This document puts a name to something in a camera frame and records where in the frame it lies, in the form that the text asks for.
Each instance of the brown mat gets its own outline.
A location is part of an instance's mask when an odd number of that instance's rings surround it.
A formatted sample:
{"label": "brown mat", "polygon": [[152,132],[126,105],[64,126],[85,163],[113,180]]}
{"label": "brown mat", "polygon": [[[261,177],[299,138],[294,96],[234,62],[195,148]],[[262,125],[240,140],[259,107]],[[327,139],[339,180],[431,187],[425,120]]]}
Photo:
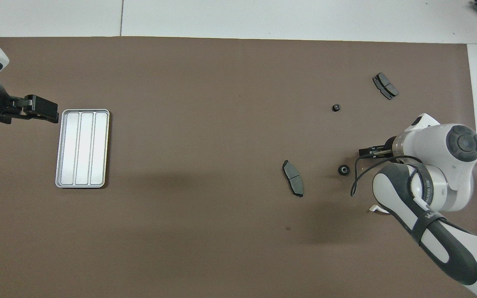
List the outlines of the brown mat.
{"label": "brown mat", "polygon": [[[59,125],[0,124],[0,297],[473,297],[394,218],[367,211],[373,173],[353,198],[352,178],[337,173],[420,113],[474,127],[466,45],[0,46],[9,94],[112,114],[104,189],[55,187]],[[378,72],[399,89],[394,100],[373,85]],[[290,192],[286,159],[303,198]],[[469,206],[447,216],[477,234],[475,178]]]}

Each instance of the small black round part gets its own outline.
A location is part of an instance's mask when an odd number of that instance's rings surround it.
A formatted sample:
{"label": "small black round part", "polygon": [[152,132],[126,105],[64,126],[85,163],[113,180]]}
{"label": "small black round part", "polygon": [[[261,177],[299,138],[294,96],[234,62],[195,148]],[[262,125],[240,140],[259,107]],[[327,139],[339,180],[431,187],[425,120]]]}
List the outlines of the small black round part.
{"label": "small black round part", "polygon": [[340,173],[340,175],[347,176],[349,174],[349,166],[347,166],[347,164],[342,164],[338,168],[338,173]]}

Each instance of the silver tray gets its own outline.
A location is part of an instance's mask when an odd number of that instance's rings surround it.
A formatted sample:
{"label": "silver tray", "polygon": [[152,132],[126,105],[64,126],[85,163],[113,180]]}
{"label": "silver tray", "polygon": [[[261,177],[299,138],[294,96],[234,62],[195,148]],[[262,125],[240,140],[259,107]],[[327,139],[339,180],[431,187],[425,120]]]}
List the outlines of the silver tray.
{"label": "silver tray", "polygon": [[55,184],[61,188],[99,188],[106,181],[110,112],[65,110],[61,116]]}

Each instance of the white floor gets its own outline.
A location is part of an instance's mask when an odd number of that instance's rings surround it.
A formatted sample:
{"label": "white floor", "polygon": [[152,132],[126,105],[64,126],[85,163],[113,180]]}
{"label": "white floor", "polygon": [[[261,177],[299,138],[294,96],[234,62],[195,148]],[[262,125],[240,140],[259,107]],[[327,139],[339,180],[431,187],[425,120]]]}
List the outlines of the white floor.
{"label": "white floor", "polygon": [[467,43],[471,0],[0,0],[0,36],[186,36]]}

